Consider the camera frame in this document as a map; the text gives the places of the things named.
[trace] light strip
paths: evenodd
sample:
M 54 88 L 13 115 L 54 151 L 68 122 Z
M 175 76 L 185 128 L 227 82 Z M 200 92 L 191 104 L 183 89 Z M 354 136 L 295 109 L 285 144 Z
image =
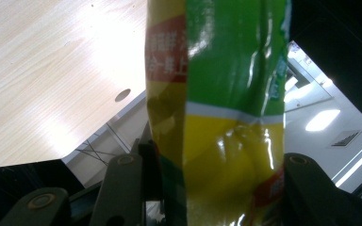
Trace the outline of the light strip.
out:
M 337 178 L 340 175 L 340 173 L 342 173 L 343 170 L 345 170 L 345 168 L 347 168 L 361 153 L 362 153 L 362 149 L 331 180 L 334 181 L 334 179 Z
M 354 164 L 354 166 L 349 169 L 349 171 L 342 177 L 340 178 L 339 181 L 337 181 L 336 186 L 340 187 L 346 180 L 348 180 L 349 177 L 352 176 L 352 174 L 354 174 L 354 172 L 361 167 L 362 165 L 362 158 L 360 160 L 358 160 L 358 162 L 356 162 L 356 164 Z

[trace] plastic snack bag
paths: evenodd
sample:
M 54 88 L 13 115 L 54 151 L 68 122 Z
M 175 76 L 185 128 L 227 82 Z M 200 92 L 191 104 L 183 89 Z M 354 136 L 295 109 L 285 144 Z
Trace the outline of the plastic snack bag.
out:
M 288 0 L 148 0 L 149 121 L 168 225 L 276 225 Z

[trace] light wood surface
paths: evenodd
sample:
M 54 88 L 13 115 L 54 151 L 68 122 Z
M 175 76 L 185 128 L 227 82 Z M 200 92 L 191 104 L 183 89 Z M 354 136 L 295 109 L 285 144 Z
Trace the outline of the light wood surface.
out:
M 0 166 L 64 157 L 144 90 L 145 17 L 143 0 L 0 0 Z

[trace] ceiling vent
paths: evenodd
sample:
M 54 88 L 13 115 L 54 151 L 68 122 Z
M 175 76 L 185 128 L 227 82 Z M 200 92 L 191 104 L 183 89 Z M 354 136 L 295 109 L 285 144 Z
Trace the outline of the ceiling vent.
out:
M 332 142 L 331 147 L 346 147 L 362 132 L 362 130 L 351 130 L 341 132 Z

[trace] green and yellow package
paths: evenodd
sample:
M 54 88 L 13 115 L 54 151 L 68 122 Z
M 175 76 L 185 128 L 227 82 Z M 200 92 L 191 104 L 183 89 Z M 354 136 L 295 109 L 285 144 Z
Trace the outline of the green and yellow package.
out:
M 169 225 L 273 225 L 288 0 L 148 0 L 146 91 Z

